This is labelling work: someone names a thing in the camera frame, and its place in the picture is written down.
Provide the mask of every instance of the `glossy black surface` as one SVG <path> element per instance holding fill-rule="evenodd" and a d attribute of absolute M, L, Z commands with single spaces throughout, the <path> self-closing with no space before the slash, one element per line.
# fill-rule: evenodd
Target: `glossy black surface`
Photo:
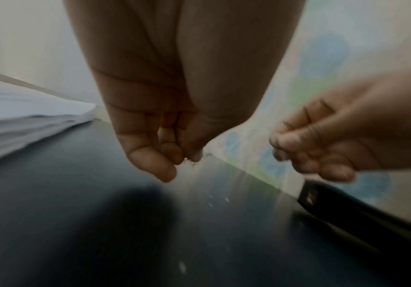
<path fill-rule="evenodd" d="M 0 160 L 0 287 L 396 286 L 397 270 L 214 157 L 159 184 L 103 122 Z"/>

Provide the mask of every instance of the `white crumb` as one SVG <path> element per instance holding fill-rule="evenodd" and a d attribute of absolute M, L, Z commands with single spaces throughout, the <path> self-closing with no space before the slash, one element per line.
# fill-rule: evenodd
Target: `white crumb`
<path fill-rule="evenodd" d="M 187 266 L 185 265 L 185 262 L 179 261 L 179 270 L 183 275 L 187 273 Z"/>

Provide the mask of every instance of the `wall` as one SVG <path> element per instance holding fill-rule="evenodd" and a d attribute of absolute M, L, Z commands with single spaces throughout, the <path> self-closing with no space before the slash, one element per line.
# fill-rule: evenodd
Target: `wall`
<path fill-rule="evenodd" d="M 0 0 L 0 74 L 103 105 L 61 0 Z"/>

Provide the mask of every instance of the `black object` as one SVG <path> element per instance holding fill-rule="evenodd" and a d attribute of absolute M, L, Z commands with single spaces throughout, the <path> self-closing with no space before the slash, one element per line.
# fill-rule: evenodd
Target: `black object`
<path fill-rule="evenodd" d="M 396 258 L 411 261 L 411 222 L 384 213 L 317 181 L 305 181 L 298 202 L 309 213 Z"/>
<path fill-rule="evenodd" d="M 161 185 L 104 122 L 0 160 L 0 287 L 398 286 L 393 264 L 214 157 Z"/>

